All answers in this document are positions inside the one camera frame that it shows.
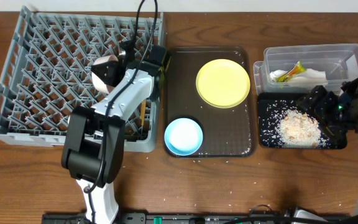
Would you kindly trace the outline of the pale pink bowl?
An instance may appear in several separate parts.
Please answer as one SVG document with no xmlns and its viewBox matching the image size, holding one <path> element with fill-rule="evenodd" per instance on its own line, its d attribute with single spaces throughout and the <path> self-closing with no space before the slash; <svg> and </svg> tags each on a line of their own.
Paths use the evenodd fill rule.
<svg viewBox="0 0 358 224">
<path fill-rule="evenodd" d="M 104 57 L 100 57 L 98 59 L 95 60 L 94 65 L 99 65 L 101 63 L 105 63 L 108 61 L 118 61 L 117 57 L 115 55 L 108 55 L 108 56 L 104 56 Z M 100 91 L 101 93 L 105 93 L 105 94 L 109 94 L 110 92 L 113 91 L 114 87 L 105 84 L 102 79 L 100 79 L 94 72 L 91 72 L 91 76 L 92 76 L 92 82 L 94 85 L 94 88 L 98 91 Z"/>
</svg>

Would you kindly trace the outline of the white paper napkin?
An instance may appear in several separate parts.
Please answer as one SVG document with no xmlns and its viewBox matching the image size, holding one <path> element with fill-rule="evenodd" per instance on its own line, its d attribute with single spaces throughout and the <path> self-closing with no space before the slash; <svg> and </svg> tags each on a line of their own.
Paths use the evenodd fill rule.
<svg viewBox="0 0 358 224">
<path fill-rule="evenodd" d="M 274 83 L 286 84 L 288 86 L 296 87 L 314 87 L 315 85 L 328 84 L 326 72 L 319 72 L 311 68 L 306 68 L 305 70 L 296 69 L 295 73 L 291 76 L 291 79 L 285 82 L 278 82 L 277 78 L 280 78 L 286 73 L 287 71 L 285 70 L 276 70 L 270 72 L 270 77 Z"/>
</svg>

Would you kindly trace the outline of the green orange snack wrapper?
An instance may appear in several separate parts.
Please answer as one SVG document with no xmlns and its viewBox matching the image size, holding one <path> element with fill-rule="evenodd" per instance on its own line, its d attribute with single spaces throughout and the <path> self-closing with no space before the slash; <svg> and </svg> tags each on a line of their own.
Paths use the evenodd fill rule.
<svg viewBox="0 0 358 224">
<path fill-rule="evenodd" d="M 302 63 L 300 61 L 298 61 L 296 64 L 294 64 L 294 66 L 289 71 L 287 71 L 283 75 L 280 75 L 279 77 L 277 77 L 275 79 L 275 81 L 280 82 L 280 83 L 288 82 L 289 80 L 291 80 L 292 78 L 295 78 L 300 73 L 303 73 L 306 71 L 307 71 L 307 69 L 302 65 Z"/>
</svg>

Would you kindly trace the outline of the wooden chopstick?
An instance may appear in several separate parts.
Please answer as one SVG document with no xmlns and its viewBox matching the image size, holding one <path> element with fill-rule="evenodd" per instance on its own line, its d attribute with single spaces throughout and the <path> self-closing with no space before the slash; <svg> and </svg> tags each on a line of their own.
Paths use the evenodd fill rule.
<svg viewBox="0 0 358 224">
<path fill-rule="evenodd" d="M 140 107 L 141 126 L 144 125 L 144 121 L 145 121 L 145 109 L 146 109 L 146 105 L 147 105 L 147 102 L 146 102 L 146 100 L 144 100 L 144 101 L 141 103 L 141 107 Z"/>
</svg>

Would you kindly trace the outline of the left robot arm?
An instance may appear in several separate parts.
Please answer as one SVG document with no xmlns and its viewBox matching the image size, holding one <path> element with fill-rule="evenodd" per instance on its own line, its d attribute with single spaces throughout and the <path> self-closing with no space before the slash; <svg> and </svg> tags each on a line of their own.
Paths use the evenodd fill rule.
<svg viewBox="0 0 358 224">
<path fill-rule="evenodd" d="M 123 58 L 108 55 L 92 64 L 93 85 L 107 96 L 71 112 L 62 153 L 62 167 L 83 191 L 86 222 L 116 219 L 119 205 L 113 182 L 124 157 L 126 122 L 144 100 L 159 98 L 170 58 L 165 47 L 151 45 L 140 60 L 127 50 Z"/>
</svg>

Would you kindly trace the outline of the clear plastic waste bin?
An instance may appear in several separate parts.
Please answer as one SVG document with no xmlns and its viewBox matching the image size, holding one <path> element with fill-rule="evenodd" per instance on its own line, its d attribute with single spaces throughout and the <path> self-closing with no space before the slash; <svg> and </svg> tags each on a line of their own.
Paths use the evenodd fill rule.
<svg viewBox="0 0 358 224">
<path fill-rule="evenodd" d="M 314 87 L 296 87 L 274 83 L 270 72 L 289 71 L 298 61 L 305 68 L 326 72 L 328 91 L 341 94 L 344 82 L 358 78 L 358 44 L 297 45 L 270 47 L 264 59 L 254 63 L 256 93 L 307 93 Z"/>
</svg>

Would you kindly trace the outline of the grey plastic dish rack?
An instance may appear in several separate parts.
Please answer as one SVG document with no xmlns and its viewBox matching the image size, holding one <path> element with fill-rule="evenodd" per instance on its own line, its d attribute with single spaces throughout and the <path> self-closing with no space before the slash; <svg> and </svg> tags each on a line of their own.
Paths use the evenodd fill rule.
<svg viewBox="0 0 358 224">
<path fill-rule="evenodd" d="M 158 19 L 34 13 L 21 9 L 0 77 L 0 140 L 10 145 L 59 146 L 70 113 L 104 98 L 91 81 L 91 65 L 117 55 L 136 36 L 135 55 L 147 42 L 165 43 Z"/>
</svg>

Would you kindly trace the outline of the yellow round plate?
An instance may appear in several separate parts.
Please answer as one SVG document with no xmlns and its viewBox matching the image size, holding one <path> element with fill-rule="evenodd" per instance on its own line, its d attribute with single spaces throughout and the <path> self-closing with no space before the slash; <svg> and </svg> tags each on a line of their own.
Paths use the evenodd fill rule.
<svg viewBox="0 0 358 224">
<path fill-rule="evenodd" d="M 235 61 L 212 60 L 198 71 L 196 90 L 207 104 L 216 108 L 232 108 L 248 97 L 249 74 Z"/>
</svg>

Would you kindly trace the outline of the light blue bowl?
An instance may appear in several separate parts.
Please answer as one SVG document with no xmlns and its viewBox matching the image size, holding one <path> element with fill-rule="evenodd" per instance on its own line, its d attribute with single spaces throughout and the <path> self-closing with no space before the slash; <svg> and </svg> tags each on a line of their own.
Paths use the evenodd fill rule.
<svg viewBox="0 0 358 224">
<path fill-rule="evenodd" d="M 173 120 L 165 129 L 164 142 L 169 152 L 176 156 L 189 156 L 203 143 L 201 126 L 190 118 Z"/>
</svg>

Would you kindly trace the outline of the dark brown serving tray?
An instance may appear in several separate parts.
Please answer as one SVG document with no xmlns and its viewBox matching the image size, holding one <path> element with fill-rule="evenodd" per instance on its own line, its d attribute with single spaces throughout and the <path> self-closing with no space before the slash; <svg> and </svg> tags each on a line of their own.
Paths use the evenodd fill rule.
<svg viewBox="0 0 358 224">
<path fill-rule="evenodd" d="M 178 118 L 190 118 L 201 126 L 203 142 L 190 154 L 191 158 L 250 156 L 257 147 L 252 96 L 233 108 L 223 109 L 207 104 L 196 90 L 198 71 L 212 60 L 232 60 L 247 70 L 248 55 L 244 49 L 177 47 L 170 52 L 163 97 L 164 125 Z"/>
</svg>

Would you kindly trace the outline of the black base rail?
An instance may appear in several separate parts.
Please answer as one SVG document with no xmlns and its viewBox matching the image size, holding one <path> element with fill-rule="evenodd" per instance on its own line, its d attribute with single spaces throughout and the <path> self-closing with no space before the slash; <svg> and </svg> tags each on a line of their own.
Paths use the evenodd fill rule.
<svg viewBox="0 0 358 224">
<path fill-rule="evenodd" d="M 213 224 L 213 223 L 358 223 L 354 217 L 324 217 L 321 220 L 300 217 L 283 217 L 274 214 L 253 214 L 246 216 L 201 216 L 201 215 L 146 215 L 144 213 L 123 213 L 113 224 Z"/>
</svg>

